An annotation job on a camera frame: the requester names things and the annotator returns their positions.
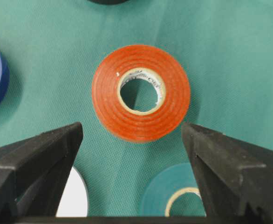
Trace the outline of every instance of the tape roll hole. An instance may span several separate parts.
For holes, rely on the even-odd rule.
[[[124,109],[136,115],[155,112],[164,103],[166,95],[162,78],[148,68],[125,72],[119,79],[117,93]]]
[[[190,203],[189,200],[185,200],[185,198],[187,199],[197,199],[194,197],[198,197],[200,202],[202,202],[201,200],[201,195],[200,192],[197,188],[183,188],[178,190],[175,194],[173,194],[170,199],[168,200],[168,203],[166,205],[166,209],[164,212],[164,216],[169,217],[169,216],[181,216],[184,212],[184,210],[187,210],[187,212],[190,212],[190,208],[189,205],[191,205],[192,203]],[[204,211],[197,211],[197,209],[194,210],[194,214],[195,216],[204,216]]]

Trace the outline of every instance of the green fabric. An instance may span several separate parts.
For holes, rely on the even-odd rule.
[[[273,0],[0,0],[0,50],[11,71],[0,146],[75,121],[75,166],[94,216],[134,216],[149,180],[188,161],[181,126],[133,144],[107,132],[91,100],[103,58],[129,44],[173,55],[191,84],[185,120],[273,149]]]

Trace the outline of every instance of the red electrical tape roll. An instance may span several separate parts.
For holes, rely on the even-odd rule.
[[[157,91],[157,106],[148,112],[130,109],[120,89],[141,78]],[[103,125],[130,142],[155,141],[174,130],[184,118],[190,87],[186,72],[167,52],[147,45],[130,45],[108,55],[92,82],[92,101]]]

